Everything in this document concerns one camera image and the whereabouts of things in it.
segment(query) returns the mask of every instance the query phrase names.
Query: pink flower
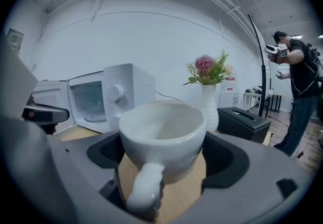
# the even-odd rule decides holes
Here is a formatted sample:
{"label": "pink flower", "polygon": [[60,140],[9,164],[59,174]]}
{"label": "pink flower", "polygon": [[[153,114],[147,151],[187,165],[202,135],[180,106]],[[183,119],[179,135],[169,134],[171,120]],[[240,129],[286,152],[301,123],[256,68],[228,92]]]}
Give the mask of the pink flower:
{"label": "pink flower", "polygon": [[195,67],[201,74],[206,74],[214,67],[214,59],[208,55],[203,55],[195,60]]}

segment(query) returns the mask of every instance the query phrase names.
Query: man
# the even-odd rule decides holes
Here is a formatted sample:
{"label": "man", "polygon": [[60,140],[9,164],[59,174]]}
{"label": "man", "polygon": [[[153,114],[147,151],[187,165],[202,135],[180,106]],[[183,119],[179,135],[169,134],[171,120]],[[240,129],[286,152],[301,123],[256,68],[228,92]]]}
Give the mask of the man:
{"label": "man", "polygon": [[274,145],[274,147],[291,156],[296,150],[310,117],[317,107],[319,85],[316,72],[310,69],[313,66],[309,58],[308,46],[281,31],[274,34],[274,40],[277,44],[285,44],[289,54],[284,58],[281,58],[278,54],[270,54],[268,58],[279,65],[290,65],[289,73],[277,75],[277,77],[279,79],[291,79],[294,97],[288,132],[284,140]]}

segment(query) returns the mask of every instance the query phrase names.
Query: open microwave door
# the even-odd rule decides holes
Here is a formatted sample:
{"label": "open microwave door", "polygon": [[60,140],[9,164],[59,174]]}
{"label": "open microwave door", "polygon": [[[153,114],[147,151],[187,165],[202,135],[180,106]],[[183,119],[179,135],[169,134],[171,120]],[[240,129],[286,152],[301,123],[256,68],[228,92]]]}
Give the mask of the open microwave door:
{"label": "open microwave door", "polygon": [[65,108],[70,118],[56,126],[55,134],[71,128],[75,122],[71,111],[67,81],[40,81],[32,92],[36,103]]}
{"label": "open microwave door", "polygon": [[271,68],[270,68],[270,61],[266,56],[265,48],[266,48],[266,43],[264,42],[264,39],[262,37],[261,32],[258,30],[255,22],[253,21],[252,17],[248,14],[248,17],[251,21],[253,30],[255,32],[255,36],[258,42],[259,46],[259,52],[261,56],[261,75],[262,75],[262,82],[261,82],[261,99],[260,99],[260,104],[259,104],[259,110],[258,110],[258,116],[262,117],[263,113],[263,107],[264,103],[268,97],[269,90],[271,89]]}

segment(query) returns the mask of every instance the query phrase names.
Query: black box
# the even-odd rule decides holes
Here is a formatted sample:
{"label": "black box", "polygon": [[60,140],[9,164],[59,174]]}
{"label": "black box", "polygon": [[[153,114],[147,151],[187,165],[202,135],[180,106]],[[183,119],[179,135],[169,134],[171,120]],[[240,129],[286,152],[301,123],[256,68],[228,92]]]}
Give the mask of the black box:
{"label": "black box", "polygon": [[270,120],[261,118],[237,107],[218,108],[220,133],[263,143]]}

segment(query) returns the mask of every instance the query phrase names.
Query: white wall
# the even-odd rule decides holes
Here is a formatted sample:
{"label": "white wall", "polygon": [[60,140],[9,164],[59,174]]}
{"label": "white wall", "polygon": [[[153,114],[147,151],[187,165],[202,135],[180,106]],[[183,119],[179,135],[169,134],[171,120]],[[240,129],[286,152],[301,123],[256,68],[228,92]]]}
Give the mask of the white wall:
{"label": "white wall", "polygon": [[10,28],[24,34],[19,58],[31,70],[32,58],[37,54],[36,45],[41,35],[41,23],[46,21],[46,15],[41,5],[33,0],[17,0],[4,24],[5,35]]}
{"label": "white wall", "polygon": [[156,77],[157,91],[199,103],[199,85],[182,86],[190,77],[185,63],[203,54],[216,57],[225,49],[241,97],[261,84],[257,47],[209,0],[102,0],[91,23],[94,3],[70,0],[50,13],[37,59],[39,79],[64,80],[133,63]]}

